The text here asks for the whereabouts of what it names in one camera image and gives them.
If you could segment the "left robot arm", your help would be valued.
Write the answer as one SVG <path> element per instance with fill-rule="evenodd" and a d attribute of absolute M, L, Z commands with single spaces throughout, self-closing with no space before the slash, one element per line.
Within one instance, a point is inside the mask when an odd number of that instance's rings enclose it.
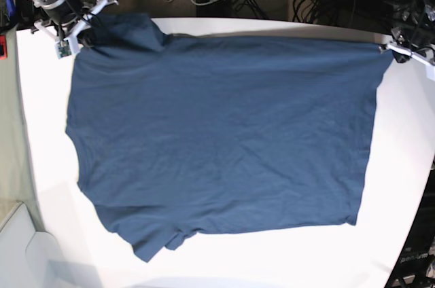
<path fill-rule="evenodd" d="M 434 66 L 434 0 L 394 0 L 391 35 L 398 62 L 410 59 Z"/>

